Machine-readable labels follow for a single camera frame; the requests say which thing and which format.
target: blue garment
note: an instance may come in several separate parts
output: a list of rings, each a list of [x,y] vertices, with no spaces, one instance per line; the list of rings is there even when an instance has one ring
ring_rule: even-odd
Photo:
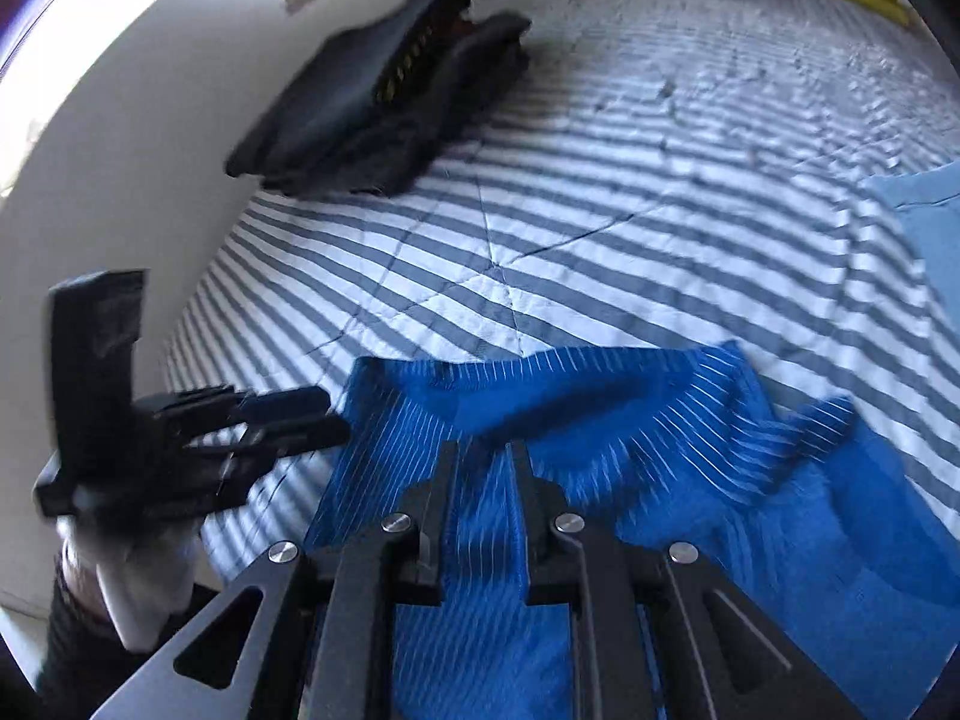
[[[623,540],[691,541],[867,717],[904,720],[960,640],[960,555],[899,458],[839,398],[774,417],[735,344],[566,348],[506,362],[357,362],[307,535],[340,544],[460,442],[441,608],[395,618],[408,720],[571,715],[568,610],[527,608],[509,440]]]
[[[904,225],[907,240],[926,263],[930,284],[960,329],[960,281],[956,278],[960,240],[960,162],[913,175],[875,175],[860,182]]]

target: gray and white striped sheet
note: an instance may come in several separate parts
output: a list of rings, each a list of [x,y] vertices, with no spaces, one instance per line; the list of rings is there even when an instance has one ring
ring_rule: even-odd
[[[738,338],[771,396],[848,391],[960,536],[960,350],[857,182],[960,153],[942,56],[842,0],[496,0],[529,73],[394,199],[258,194],[171,337],[171,386],[319,383],[358,356],[513,359]],[[230,577],[301,539],[334,453],[203,527]]]

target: silver bolt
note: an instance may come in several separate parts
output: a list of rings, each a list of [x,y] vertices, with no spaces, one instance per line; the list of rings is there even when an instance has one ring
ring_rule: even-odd
[[[690,565],[691,562],[697,562],[700,551],[686,541],[674,541],[670,544],[670,560],[678,562],[680,565]]]
[[[299,555],[299,549],[296,549],[296,544],[293,541],[277,541],[267,552],[267,557],[270,557],[270,562],[291,562]]]
[[[553,524],[561,533],[579,533],[587,526],[584,519],[579,514],[573,514],[573,512],[558,514]]]
[[[404,531],[409,531],[410,526],[413,524],[414,521],[410,518],[410,514],[404,514],[403,512],[387,514],[387,517],[384,517],[380,521],[381,528],[387,533],[403,533]]]

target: striped bedspread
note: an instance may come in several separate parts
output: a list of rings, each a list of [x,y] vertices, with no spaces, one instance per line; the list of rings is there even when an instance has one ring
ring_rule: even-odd
[[[771,396],[837,391],[960,536],[960,351],[857,182],[956,156],[939,57],[840,0],[497,0],[525,80],[395,199],[258,194],[169,350],[172,386],[319,383],[362,355],[738,338]],[[331,455],[282,461],[203,529],[232,576],[301,539]]]

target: wall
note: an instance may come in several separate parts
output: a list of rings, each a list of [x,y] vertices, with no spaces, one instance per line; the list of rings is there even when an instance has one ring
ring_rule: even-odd
[[[138,389],[251,194],[225,177],[234,143],[331,31],[401,0],[159,0],[56,113],[0,211],[0,603],[42,613],[56,540],[32,481],[50,453],[43,305],[56,282],[149,268]]]

